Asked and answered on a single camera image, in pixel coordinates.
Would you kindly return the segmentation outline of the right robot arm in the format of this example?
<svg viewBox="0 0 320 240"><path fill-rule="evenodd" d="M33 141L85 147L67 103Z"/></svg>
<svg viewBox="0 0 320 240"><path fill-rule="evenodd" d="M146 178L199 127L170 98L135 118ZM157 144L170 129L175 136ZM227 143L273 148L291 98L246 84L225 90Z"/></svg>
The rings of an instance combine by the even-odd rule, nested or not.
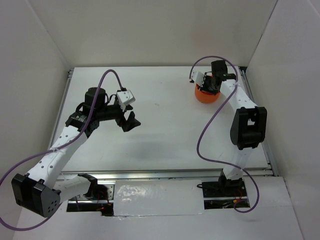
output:
<svg viewBox="0 0 320 240"><path fill-rule="evenodd" d="M255 104L237 81L234 73L228 73L224 60L211 62L211 76L204 75L201 90L210 94L222 94L234 111L230 127L230 141L235 152L230 164L221 171L218 190L230 196L243 183L243 168L253 150L265 139L267 110Z"/></svg>

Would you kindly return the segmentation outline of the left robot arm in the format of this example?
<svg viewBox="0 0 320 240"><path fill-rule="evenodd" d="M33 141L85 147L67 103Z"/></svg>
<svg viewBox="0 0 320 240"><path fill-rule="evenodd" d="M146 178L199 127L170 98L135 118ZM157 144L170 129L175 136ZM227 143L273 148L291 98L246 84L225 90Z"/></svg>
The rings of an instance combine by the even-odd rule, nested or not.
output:
<svg viewBox="0 0 320 240"><path fill-rule="evenodd" d="M16 203L49 218L60 203L75 196L83 195L88 200L97 197L102 186L95 177L87 173L79 173L63 183L57 183L57 178L78 148L99 127L100 122L114 120L124 132L140 126L131 106L135 100L132 92L124 88L117 91L114 103L109 104L103 88L89 88L84 102L69 116L49 152L27 173L13 177L11 185Z"/></svg>

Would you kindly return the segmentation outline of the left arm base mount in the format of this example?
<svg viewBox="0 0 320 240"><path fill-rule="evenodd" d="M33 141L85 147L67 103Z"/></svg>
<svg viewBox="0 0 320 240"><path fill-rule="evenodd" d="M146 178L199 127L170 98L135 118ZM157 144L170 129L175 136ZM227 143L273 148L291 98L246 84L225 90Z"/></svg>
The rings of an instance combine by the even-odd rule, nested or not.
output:
<svg viewBox="0 0 320 240"><path fill-rule="evenodd" d="M114 183L99 183L98 179L87 173L77 175L89 182L89 187L83 194L78 194L67 202L66 211L75 212L100 212L102 216L114 216Z"/></svg>

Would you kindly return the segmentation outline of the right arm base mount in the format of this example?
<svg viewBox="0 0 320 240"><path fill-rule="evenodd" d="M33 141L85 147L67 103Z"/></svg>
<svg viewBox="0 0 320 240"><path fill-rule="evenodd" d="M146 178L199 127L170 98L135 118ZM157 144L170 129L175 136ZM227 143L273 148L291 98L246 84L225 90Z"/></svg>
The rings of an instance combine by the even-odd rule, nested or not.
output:
<svg viewBox="0 0 320 240"><path fill-rule="evenodd" d="M202 181L196 187L202 190L205 210L250 207L243 178L229 180L221 175L217 181Z"/></svg>

